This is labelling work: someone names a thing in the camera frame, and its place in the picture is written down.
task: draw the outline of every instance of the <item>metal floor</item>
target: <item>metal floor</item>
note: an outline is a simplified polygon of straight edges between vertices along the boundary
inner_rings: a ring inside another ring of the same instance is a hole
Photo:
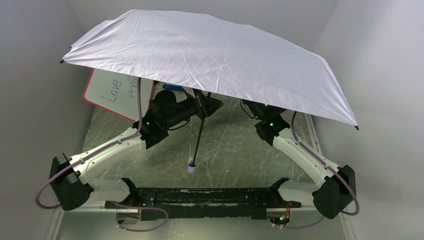
[[[156,85],[153,95],[160,90],[162,86]],[[185,98],[182,93],[176,95],[178,101]],[[192,117],[187,126],[170,131],[159,144],[130,155],[105,169],[98,178],[130,178],[140,188],[269,187],[282,177],[312,183],[287,155],[258,137],[254,127],[258,121],[243,112],[239,99],[218,94],[212,97],[221,100],[224,106],[205,121],[195,174],[187,172],[187,165],[195,152],[201,120]],[[292,115],[292,111],[282,114],[287,122]],[[83,151],[116,137],[131,125],[130,120],[96,107]],[[297,115],[295,130],[312,144],[304,114]]]

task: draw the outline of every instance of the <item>red whiteboard frame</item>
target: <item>red whiteboard frame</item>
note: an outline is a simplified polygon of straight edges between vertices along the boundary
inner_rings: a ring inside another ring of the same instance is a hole
[[[90,101],[90,100],[88,100],[88,99],[86,98],[86,91],[87,91],[87,88],[89,87],[90,80],[92,79],[92,76],[93,76],[94,70],[96,70],[96,69],[95,69],[95,68],[93,68],[93,69],[91,70],[90,77],[88,78],[87,84],[85,85],[85,88],[84,88],[84,92],[82,93],[82,98],[83,98],[83,99],[84,99],[87,103],[90,103],[90,104],[92,104],[92,105],[94,105],[94,106],[96,106],[96,107],[99,107],[99,108],[102,108],[102,109],[104,109],[104,110],[107,110],[107,111],[109,111],[109,112],[111,112],[111,113],[114,113],[114,114],[116,114],[116,115],[118,115],[118,116],[121,116],[121,117],[123,117],[123,118],[126,118],[126,119],[128,119],[128,120],[130,120],[130,121],[132,121],[132,122],[137,122],[137,121],[134,121],[134,120],[133,120],[133,119],[131,119],[131,118],[128,118],[128,117],[126,117],[126,116],[124,116],[124,115],[121,115],[121,114],[119,114],[119,113],[117,113],[117,112],[115,112],[115,111],[112,111],[112,110],[110,110],[110,109],[108,109],[108,108],[106,108],[106,107],[100,106],[99,104],[97,104],[97,103],[95,103],[95,102],[92,102],[92,101]],[[155,83],[156,83],[156,81],[153,81],[153,83],[151,84],[150,98],[149,98],[149,101],[148,101],[148,107],[147,107],[147,109],[150,109],[150,100],[152,100],[152,96],[153,96],[153,89],[154,89]]]

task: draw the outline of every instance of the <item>whiteboard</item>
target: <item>whiteboard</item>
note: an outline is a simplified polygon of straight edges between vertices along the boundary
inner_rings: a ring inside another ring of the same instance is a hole
[[[142,78],[140,85],[143,116],[149,108],[153,80]],[[89,103],[132,121],[139,120],[137,110],[137,77],[94,69],[82,97]]]

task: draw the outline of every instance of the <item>umbrella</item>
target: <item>umbrella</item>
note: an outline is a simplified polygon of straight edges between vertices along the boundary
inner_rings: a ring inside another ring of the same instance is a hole
[[[131,10],[87,32],[63,60],[357,125],[322,57],[207,14]]]

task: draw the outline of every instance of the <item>scratched metal surface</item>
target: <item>scratched metal surface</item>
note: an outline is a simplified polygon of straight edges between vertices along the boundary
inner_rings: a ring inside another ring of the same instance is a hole
[[[305,226],[320,218],[317,211],[293,211],[290,226]],[[149,229],[157,221],[141,221],[125,227]],[[56,240],[345,240],[340,218],[325,218],[302,229],[272,227],[267,220],[249,217],[170,219],[149,232],[128,232],[116,227],[113,213],[65,212]]]
[[[162,90],[157,84],[153,96]],[[176,94],[178,101],[183,94]],[[197,153],[199,163],[195,174],[187,172],[187,164],[195,152],[200,119],[176,131],[159,144],[130,155],[105,169],[98,178],[115,180],[130,178],[137,187],[209,188],[269,187],[282,177],[312,183],[311,178],[287,155],[269,146],[256,134],[256,120],[246,116],[240,100],[212,94],[224,106],[206,119]],[[290,121],[293,112],[282,114]],[[131,121],[96,107],[85,139],[83,151],[116,137]],[[298,114],[295,122],[298,135],[312,144],[306,117]]]

